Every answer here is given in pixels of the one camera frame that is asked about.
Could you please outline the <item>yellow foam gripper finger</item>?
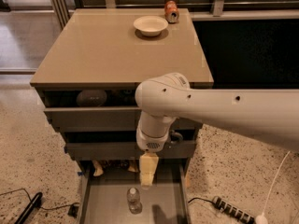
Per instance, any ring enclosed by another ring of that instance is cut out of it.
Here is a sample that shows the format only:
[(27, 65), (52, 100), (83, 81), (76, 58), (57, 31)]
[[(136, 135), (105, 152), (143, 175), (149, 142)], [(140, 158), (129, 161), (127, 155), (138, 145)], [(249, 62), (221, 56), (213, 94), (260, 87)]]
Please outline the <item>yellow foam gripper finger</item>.
[(145, 152), (139, 159), (140, 184), (142, 188), (150, 188), (158, 166), (159, 157), (155, 153)]

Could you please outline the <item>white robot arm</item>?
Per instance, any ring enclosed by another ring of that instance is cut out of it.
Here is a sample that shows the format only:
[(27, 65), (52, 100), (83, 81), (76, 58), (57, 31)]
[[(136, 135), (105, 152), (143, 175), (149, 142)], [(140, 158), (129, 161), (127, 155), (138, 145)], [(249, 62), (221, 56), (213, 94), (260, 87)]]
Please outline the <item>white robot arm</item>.
[(299, 151), (299, 90), (198, 90), (180, 73), (140, 83), (135, 101), (141, 109), (136, 142), (140, 182), (152, 185), (157, 153), (176, 119), (191, 119), (264, 143)]

